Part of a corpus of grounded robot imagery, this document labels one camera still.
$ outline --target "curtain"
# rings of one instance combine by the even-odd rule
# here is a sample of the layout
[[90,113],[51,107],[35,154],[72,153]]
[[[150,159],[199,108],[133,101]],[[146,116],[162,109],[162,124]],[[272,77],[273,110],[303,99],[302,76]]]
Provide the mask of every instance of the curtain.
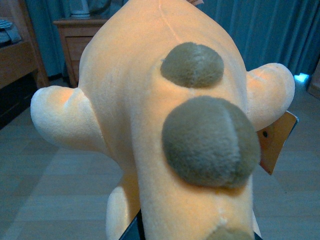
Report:
[[319,0],[204,0],[200,8],[233,38],[247,70],[284,64],[313,74],[320,57]]
[[[25,0],[48,76],[67,74],[54,20],[70,16],[70,0]],[[128,0],[87,0],[93,14],[111,17]],[[320,58],[319,0],[203,0],[197,7],[233,38],[247,70],[282,63],[311,75]]]
[[[70,0],[25,0],[36,39],[49,77],[67,76],[65,57],[58,29],[53,21],[71,16]],[[87,0],[92,14],[111,17],[124,4],[124,0]]]
[[58,29],[53,21],[70,16],[65,0],[25,0],[47,75],[67,75]]

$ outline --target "wooden bed frame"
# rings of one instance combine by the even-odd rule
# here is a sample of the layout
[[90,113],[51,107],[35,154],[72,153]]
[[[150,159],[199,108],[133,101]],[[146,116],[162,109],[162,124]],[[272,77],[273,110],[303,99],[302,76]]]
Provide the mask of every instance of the wooden bed frame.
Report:
[[0,19],[13,22],[22,41],[0,48],[0,89],[27,74],[37,88],[50,85],[24,0],[0,0]]

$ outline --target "floor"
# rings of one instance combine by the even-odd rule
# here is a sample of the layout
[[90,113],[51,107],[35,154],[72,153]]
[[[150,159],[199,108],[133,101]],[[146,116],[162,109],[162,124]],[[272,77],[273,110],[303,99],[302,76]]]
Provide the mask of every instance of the floor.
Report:
[[[269,176],[257,167],[263,240],[320,237],[320,100],[297,84],[300,122]],[[122,175],[109,158],[51,145],[28,108],[0,131],[0,240],[104,240],[107,199]]]

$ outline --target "bedside table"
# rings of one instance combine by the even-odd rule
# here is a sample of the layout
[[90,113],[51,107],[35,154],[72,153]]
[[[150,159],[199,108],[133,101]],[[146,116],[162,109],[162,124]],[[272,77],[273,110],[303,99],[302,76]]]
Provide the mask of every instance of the bedside table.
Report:
[[107,20],[100,16],[91,16],[86,18],[68,17],[53,22],[59,31],[65,64],[73,88],[78,86],[82,52]]

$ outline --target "orange plush toy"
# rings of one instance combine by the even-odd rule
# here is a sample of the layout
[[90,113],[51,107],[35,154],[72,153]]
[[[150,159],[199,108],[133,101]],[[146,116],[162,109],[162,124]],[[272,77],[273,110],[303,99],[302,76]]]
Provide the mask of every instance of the orange plush toy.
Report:
[[147,240],[254,238],[256,131],[295,90],[283,65],[247,72],[231,37],[186,0],[129,0],[86,47],[79,75],[78,88],[36,92],[31,116],[49,142],[122,168],[109,240],[140,208]]

